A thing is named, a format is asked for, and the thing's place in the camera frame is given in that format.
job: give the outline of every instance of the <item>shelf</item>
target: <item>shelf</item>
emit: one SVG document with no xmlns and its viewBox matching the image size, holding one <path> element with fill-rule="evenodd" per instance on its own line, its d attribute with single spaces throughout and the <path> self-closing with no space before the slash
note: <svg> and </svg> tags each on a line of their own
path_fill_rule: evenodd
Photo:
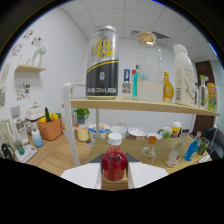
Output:
<svg viewBox="0 0 224 224">
<path fill-rule="evenodd" d="M 205 116 L 219 116 L 219 113 L 217 112 L 203 110 L 197 107 L 188 107 L 165 101 L 162 101 L 161 103 L 145 102 L 140 100 L 134 100 L 132 99 L 132 97 L 122 96 L 117 96 L 114 100 L 95 100 L 83 97 L 71 99 L 70 102 L 71 108 L 154 111 L 197 114 Z"/>
<path fill-rule="evenodd" d="M 42 72 L 46 68 L 32 66 L 32 65 L 18 65 L 15 71 L 24 71 L 24 72 Z"/>
</svg>

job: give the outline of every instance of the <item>large can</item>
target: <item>large can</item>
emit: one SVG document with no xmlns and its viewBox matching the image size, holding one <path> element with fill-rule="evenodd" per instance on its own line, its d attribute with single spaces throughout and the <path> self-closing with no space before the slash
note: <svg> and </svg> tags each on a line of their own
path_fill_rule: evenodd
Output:
<svg viewBox="0 0 224 224">
<path fill-rule="evenodd" d="M 217 110 L 217 91 L 216 85 L 214 83 L 208 83 L 208 109 L 216 111 Z"/>
<path fill-rule="evenodd" d="M 86 96 L 115 99 L 118 93 L 118 31 L 111 25 L 93 30 L 88 53 Z"/>
</svg>

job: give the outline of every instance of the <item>red bottle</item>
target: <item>red bottle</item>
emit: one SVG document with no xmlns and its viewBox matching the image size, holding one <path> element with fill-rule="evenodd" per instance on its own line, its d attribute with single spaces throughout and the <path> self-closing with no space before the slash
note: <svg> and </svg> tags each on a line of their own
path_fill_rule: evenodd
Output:
<svg viewBox="0 0 224 224">
<path fill-rule="evenodd" d="M 109 150 L 104 153 L 102 164 L 104 177 L 109 182 L 119 182 L 124 177 L 127 158 L 120 150 L 121 142 L 121 134 L 110 133 L 108 135 Z"/>
</svg>

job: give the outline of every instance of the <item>ceiling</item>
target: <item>ceiling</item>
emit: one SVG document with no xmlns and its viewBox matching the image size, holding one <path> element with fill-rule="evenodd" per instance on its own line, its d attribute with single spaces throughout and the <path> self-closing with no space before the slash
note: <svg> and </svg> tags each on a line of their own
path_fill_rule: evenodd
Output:
<svg viewBox="0 0 224 224">
<path fill-rule="evenodd" d="M 185 18 L 168 7 L 152 0 L 74 0 L 60 6 L 87 40 L 93 29 L 113 25 L 120 39 L 137 40 L 132 31 L 156 32 L 166 36 L 158 45 L 173 50 L 174 44 L 187 48 L 193 62 L 218 61 L 205 37 Z"/>
</svg>

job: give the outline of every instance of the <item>basket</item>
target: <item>basket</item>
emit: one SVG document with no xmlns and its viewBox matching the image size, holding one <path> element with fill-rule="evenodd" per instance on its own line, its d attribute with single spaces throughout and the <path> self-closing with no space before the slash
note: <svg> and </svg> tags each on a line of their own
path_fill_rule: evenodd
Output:
<svg viewBox="0 0 224 224">
<path fill-rule="evenodd" d="M 40 121 L 37 122 L 40 134 L 43 139 L 52 141 L 62 134 L 61 118 L 47 123 L 43 123 Z"/>
</svg>

